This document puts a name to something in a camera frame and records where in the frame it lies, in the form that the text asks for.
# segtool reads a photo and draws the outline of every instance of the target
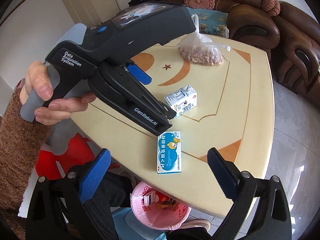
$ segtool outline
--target brown sweater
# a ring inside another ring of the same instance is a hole
[[[13,93],[0,124],[0,211],[15,234],[24,239],[25,219],[18,217],[19,208],[38,152],[51,127],[21,118],[20,91]]]

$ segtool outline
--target peanuts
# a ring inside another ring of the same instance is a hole
[[[223,58],[218,48],[212,46],[178,47],[183,59],[190,62],[215,66],[223,64]]]

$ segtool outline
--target table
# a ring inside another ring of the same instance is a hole
[[[182,172],[157,174],[156,136],[100,100],[73,121],[100,147],[154,188],[207,214],[223,218],[232,201],[225,198],[206,163],[216,147],[240,171],[264,178],[274,131],[274,95],[268,58],[263,50],[216,36],[224,64],[202,66],[184,61],[175,47],[182,37],[155,45],[133,58],[152,77],[147,89],[159,100],[190,84],[197,106],[173,119],[181,131]]]

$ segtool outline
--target human hand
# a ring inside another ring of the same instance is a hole
[[[26,82],[20,92],[20,102],[24,104],[32,90],[38,96],[48,101],[53,95],[53,89],[48,76],[47,67],[40,61],[31,63],[26,75]],[[53,125],[61,120],[68,119],[74,112],[87,110],[88,104],[92,103],[96,96],[90,92],[82,98],[55,99],[50,102],[49,107],[38,107],[35,110],[36,121],[44,125]]]

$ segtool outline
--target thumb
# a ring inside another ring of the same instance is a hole
[[[40,61],[33,62],[28,69],[26,76],[26,90],[28,94],[30,94],[32,88],[44,101],[48,101],[53,95],[53,89],[47,72],[47,67]]]

